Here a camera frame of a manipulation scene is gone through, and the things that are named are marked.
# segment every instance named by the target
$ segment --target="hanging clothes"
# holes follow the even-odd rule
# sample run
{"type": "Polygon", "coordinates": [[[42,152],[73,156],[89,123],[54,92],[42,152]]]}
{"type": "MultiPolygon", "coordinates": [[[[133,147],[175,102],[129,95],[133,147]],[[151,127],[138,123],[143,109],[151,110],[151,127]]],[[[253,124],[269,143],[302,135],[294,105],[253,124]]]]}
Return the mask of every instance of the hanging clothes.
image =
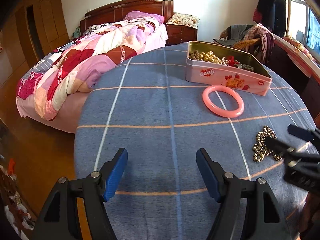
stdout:
{"type": "Polygon", "coordinates": [[[275,0],[275,7],[275,27],[273,33],[282,38],[287,26],[287,2],[285,0],[275,0]]]}
{"type": "MultiPolygon", "coordinates": [[[[271,51],[275,45],[275,38],[266,27],[262,26],[261,23],[250,28],[245,34],[243,40],[246,41],[256,38],[261,38],[261,46],[255,57],[260,63],[265,64],[268,62],[271,51]]],[[[250,52],[249,49],[249,47],[246,47],[245,51],[250,52]]]]}
{"type": "Polygon", "coordinates": [[[254,12],[253,20],[261,23],[268,30],[279,37],[283,37],[286,30],[286,1],[259,0],[254,12]]]}

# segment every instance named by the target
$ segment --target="metal screw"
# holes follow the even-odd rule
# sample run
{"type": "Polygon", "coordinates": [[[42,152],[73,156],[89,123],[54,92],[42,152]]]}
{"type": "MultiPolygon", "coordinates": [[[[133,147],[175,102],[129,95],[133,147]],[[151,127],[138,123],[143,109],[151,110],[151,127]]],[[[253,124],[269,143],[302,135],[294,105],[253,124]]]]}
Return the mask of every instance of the metal screw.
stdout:
{"type": "Polygon", "coordinates": [[[66,182],[66,178],[65,177],[61,177],[60,179],[58,179],[58,182],[60,183],[60,184],[62,184],[62,183],[65,183],[66,182]]]}
{"type": "Polygon", "coordinates": [[[97,178],[99,176],[100,176],[100,172],[98,172],[98,171],[91,172],[91,177],[97,178]]]}
{"type": "Polygon", "coordinates": [[[288,166],[289,167],[294,167],[295,165],[297,165],[297,162],[296,161],[290,161],[289,163],[288,163],[288,166]]]}
{"type": "Polygon", "coordinates": [[[226,178],[228,178],[228,179],[233,178],[233,174],[232,174],[231,172],[229,172],[229,171],[227,171],[227,172],[224,174],[224,176],[226,176],[226,178]]]}
{"type": "Polygon", "coordinates": [[[265,180],[264,178],[259,178],[259,179],[258,179],[258,182],[259,182],[260,184],[265,184],[265,183],[266,183],[266,180],[265,180]]]}

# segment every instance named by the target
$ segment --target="wicker chair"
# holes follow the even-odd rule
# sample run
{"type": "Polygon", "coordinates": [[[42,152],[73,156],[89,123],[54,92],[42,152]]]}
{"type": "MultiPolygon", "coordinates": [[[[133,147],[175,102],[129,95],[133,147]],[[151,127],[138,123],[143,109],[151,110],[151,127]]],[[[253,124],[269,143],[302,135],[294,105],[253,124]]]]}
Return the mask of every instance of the wicker chair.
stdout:
{"type": "MultiPolygon", "coordinates": [[[[220,38],[219,40],[221,40],[222,38],[224,38],[225,40],[227,39],[228,36],[228,29],[224,30],[221,34],[220,34],[220,38]]],[[[261,39],[252,39],[252,40],[246,40],[246,41],[238,41],[235,45],[232,46],[233,49],[239,49],[242,50],[247,46],[252,46],[252,45],[258,45],[261,43],[261,39]]]]}

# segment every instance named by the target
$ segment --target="gold beads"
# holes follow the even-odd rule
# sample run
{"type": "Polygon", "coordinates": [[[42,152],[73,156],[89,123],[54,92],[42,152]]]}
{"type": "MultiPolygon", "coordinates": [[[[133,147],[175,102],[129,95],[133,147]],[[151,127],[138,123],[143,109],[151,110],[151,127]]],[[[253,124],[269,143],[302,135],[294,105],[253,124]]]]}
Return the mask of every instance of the gold beads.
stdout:
{"type": "Polygon", "coordinates": [[[257,143],[252,147],[253,150],[253,160],[255,162],[261,162],[263,160],[263,158],[265,156],[268,156],[270,154],[273,155],[274,160],[276,161],[280,161],[282,160],[282,157],[278,154],[276,154],[275,152],[269,150],[265,144],[265,138],[266,137],[271,137],[276,139],[276,133],[267,125],[265,125],[262,129],[261,132],[258,132],[257,136],[256,136],[256,141],[257,143]]]}
{"type": "Polygon", "coordinates": [[[209,52],[201,52],[201,53],[199,53],[198,50],[195,50],[194,52],[189,53],[189,58],[192,60],[206,61],[206,62],[211,62],[215,64],[220,64],[220,65],[229,64],[229,61],[226,60],[225,57],[220,59],[216,55],[214,55],[213,51],[211,50],[209,52]]]}

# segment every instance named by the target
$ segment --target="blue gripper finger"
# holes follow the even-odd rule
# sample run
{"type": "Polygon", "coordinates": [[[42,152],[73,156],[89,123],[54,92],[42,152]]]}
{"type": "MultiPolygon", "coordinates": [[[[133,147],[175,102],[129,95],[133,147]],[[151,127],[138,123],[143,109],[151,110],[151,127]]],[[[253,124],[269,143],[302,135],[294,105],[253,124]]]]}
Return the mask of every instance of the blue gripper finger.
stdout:
{"type": "Polygon", "coordinates": [[[115,195],[127,162],[128,152],[126,149],[123,149],[108,179],[106,180],[106,190],[103,194],[105,201],[109,201],[109,199],[115,195]]]}
{"type": "Polygon", "coordinates": [[[219,192],[219,182],[200,149],[197,150],[196,153],[196,162],[210,197],[220,203],[221,194],[219,192]]]}

